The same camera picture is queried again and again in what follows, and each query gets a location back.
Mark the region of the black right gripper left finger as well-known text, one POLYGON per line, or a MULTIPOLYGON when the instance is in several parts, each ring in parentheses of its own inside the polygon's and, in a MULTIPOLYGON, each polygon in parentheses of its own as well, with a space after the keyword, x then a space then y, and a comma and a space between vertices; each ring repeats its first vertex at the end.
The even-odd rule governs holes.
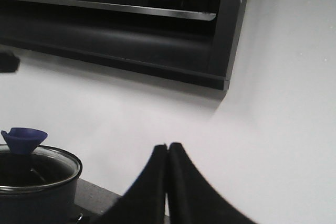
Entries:
POLYGON ((167 154, 156 145, 132 186, 94 223, 164 223, 167 154))

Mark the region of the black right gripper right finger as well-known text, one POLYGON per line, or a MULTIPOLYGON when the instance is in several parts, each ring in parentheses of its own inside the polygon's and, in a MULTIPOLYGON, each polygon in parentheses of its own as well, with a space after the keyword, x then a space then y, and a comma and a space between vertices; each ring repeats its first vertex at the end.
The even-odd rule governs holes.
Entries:
POLYGON ((170 223, 254 223, 208 183, 181 143, 169 147, 166 178, 170 223))

